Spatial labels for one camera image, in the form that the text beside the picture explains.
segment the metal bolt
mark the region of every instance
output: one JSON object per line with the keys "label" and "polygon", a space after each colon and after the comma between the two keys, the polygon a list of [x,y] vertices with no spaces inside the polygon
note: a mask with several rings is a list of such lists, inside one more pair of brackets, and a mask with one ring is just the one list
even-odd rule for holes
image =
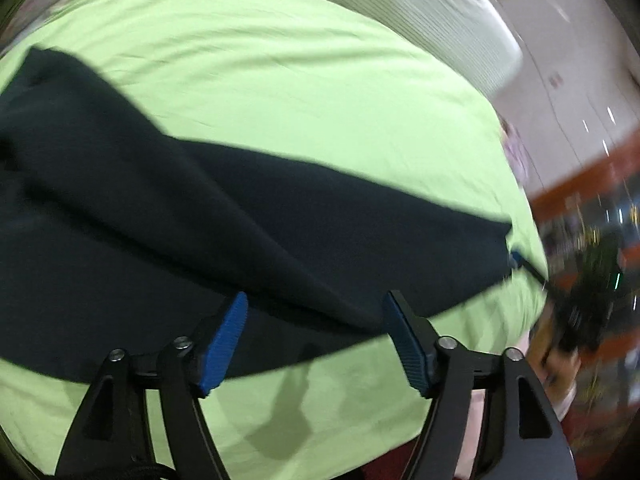
{"label": "metal bolt", "polygon": [[507,348],[504,351],[504,354],[507,356],[507,359],[510,359],[511,361],[522,361],[524,358],[522,352],[517,348]]}
{"label": "metal bolt", "polygon": [[458,346],[458,342],[448,335],[438,339],[438,344],[443,348],[446,348],[447,350],[453,350],[456,346]]}
{"label": "metal bolt", "polygon": [[191,339],[189,339],[185,335],[181,335],[174,339],[174,346],[178,350],[184,350],[185,348],[189,348],[191,346]]}
{"label": "metal bolt", "polygon": [[109,352],[109,361],[116,363],[118,361],[121,361],[124,355],[125,352],[122,348],[116,348],[115,350],[111,350],[111,352]]}

